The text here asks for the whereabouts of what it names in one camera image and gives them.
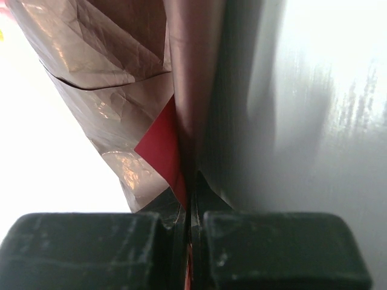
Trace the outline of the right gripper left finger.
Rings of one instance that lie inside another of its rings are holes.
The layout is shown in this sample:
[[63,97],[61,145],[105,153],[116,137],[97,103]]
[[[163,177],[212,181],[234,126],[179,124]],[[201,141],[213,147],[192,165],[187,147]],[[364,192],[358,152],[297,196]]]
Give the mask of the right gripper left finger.
[[2,289],[184,289],[186,212],[171,189],[136,213],[31,213],[1,243]]

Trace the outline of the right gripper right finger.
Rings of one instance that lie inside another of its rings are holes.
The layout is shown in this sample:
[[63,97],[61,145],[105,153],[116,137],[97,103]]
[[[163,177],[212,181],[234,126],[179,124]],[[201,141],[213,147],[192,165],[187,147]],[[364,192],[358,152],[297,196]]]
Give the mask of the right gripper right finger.
[[371,289],[352,231],[329,213],[234,210],[196,177],[192,289]]

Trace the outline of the red wrapping paper sheet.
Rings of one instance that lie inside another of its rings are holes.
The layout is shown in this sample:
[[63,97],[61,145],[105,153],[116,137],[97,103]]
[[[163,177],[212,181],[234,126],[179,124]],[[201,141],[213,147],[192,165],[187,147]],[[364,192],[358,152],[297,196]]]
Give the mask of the red wrapping paper sheet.
[[186,212],[223,26],[224,1],[7,1],[85,136],[136,213],[171,189]]

